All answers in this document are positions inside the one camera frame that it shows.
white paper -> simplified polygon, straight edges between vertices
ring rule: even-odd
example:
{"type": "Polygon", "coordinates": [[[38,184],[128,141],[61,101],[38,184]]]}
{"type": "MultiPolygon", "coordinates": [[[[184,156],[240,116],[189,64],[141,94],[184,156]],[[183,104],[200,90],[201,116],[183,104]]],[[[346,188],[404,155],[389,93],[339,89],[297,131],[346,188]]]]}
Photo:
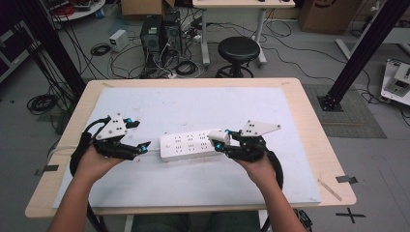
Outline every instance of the white paper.
{"type": "MultiPolygon", "coordinates": [[[[238,131],[247,120],[279,124],[280,130],[263,137],[281,162],[286,198],[298,204],[321,201],[280,88],[106,88],[88,124],[118,112],[140,121],[122,142],[136,146],[151,141],[148,150],[158,149],[160,136],[166,132],[214,128],[238,131]]],[[[66,170],[54,208],[71,178],[66,170]]],[[[253,205],[264,201],[246,171],[224,154],[163,162],[159,152],[150,152],[122,162],[97,181],[90,203],[94,207],[167,207],[253,205]]]]}

floor mat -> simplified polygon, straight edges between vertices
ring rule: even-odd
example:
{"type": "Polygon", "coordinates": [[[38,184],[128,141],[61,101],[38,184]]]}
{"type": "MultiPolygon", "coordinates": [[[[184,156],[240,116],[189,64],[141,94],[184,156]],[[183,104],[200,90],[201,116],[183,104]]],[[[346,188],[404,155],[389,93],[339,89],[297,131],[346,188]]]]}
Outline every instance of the floor mat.
{"type": "Polygon", "coordinates": [[[355,90],[349,90],[344,95],[340,103],[342,112],[323,111],[317,96],[325,96],[331,87],[331,85],[304,85],[307,97],[327,136],[387,138],[367,108],[366,102],[355,90]]]}

black stool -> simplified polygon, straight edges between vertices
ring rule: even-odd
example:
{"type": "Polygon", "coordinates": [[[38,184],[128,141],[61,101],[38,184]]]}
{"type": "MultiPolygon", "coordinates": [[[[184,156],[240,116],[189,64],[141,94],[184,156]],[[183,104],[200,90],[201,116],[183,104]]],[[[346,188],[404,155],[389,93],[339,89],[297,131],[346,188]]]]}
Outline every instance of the black stool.
{"type": "Polygon", "coordinates": [[[247,71],[253,77],[253,73],[242,65],[259,55],[260,48],[257,42],[246,37],[230,37],[220,42],[218,52],[231,65],[218,69],[217,77],[244,77],[241,70],[247,71]]]}

white power strip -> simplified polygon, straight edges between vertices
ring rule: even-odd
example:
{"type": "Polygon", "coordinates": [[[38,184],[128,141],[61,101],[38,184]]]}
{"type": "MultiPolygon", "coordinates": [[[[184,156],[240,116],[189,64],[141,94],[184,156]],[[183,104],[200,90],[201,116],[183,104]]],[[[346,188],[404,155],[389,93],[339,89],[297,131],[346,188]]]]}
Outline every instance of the white power strip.
{"type": "Polygon", "coordinates": [[[213,130],[200,130],[161,136],[161,158],[163,161],[185,160],[222,154],[215,151],[208,135],[213,130]]]}

hand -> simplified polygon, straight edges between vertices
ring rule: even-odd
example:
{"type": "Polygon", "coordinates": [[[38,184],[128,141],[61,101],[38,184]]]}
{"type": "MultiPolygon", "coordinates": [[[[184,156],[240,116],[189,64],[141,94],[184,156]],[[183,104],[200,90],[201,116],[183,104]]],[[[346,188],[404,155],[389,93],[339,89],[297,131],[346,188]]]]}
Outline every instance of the hand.
{"type": "Polygon", "coordinates": [[[255,162],[247,162],[235,159],[247,170],[250,179],[258,186],[262,187],[264,184],[276,183],[275,169],[269,161],[266,154],[262,159],[255,162]]]}
{"type": "Polygon", "coordinates": [[[91,145],[81,158],[74,177],[93,185],[112,167],[122,161],[124,160],[105,158],[96,151],[93,145],[91,145]]]}

